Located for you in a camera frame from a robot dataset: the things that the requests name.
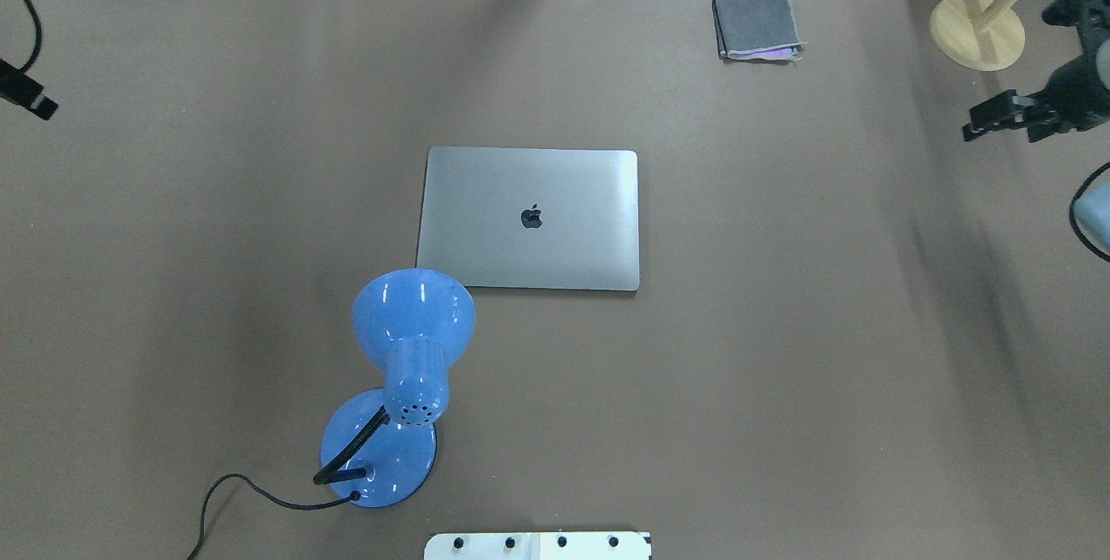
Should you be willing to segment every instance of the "lamp base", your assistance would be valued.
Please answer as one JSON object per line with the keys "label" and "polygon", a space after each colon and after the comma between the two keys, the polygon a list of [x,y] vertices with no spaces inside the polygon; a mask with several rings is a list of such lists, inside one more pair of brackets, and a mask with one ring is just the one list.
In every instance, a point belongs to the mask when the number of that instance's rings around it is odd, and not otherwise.
{"label": "lamp base", "polygon": [[995,0],[942,0],[929,16],[934,42],[952,60],[971,70],[1002,70],[1021,58],[1026,28],[1013,10],[988,30],[976,31],[975,22]]}
{"label": "lamp base", "polygon": [[[383,401],[383,391],[374,389],[357,394],[335,411],[320,444],[321,466],[327,465],[345,448]],[[357,491],[361,497],[351,503],[363,508],[400,503],[416,492],[432,472],[436,442],[435,425],[414,427],[386,422],[343,467],[344,470],[365,468],[366,477],[329,486],[340,497]]]}

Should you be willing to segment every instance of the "laptop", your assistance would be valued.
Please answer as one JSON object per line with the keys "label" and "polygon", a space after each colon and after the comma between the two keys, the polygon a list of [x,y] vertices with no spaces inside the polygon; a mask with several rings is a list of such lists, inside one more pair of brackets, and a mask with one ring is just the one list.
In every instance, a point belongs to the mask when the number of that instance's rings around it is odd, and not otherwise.
{"label": "laptop", "polygon": [[434,146],[416,267],[468,287],[635,292],[636,154]]}

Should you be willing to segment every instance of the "folded cloth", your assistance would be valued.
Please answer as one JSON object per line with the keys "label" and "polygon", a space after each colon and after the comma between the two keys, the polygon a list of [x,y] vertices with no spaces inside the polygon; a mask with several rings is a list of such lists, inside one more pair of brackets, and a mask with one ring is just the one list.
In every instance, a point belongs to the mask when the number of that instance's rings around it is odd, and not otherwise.
{"label": "folded cloth", "polygon": [[790,0],[713,0],[713,18],[722,58],[793,62],[805,43]]}

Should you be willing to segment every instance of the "white plate with holes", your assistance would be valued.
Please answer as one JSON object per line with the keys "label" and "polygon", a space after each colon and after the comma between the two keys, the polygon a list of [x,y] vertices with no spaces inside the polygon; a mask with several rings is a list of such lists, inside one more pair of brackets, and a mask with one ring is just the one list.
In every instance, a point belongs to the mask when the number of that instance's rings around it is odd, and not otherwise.
{"label": "white plate with holes", "polygon": [[649,532],[435,534],[424,560],[650,560]]}

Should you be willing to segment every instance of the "desk lamp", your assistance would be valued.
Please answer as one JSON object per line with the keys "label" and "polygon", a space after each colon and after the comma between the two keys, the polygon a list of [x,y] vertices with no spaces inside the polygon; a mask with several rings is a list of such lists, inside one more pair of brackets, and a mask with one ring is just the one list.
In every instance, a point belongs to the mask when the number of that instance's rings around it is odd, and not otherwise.
{"label": "desk lamp", "polygon": [[313,481],[340,497],[357,493],[355,506],[384,508],[414,493],[432,471],[435,421],[450,400],[447,369],[474,334],[474,299],[445,273],[406,268],[364,287],[351,319],[385,383],[332,416]]}

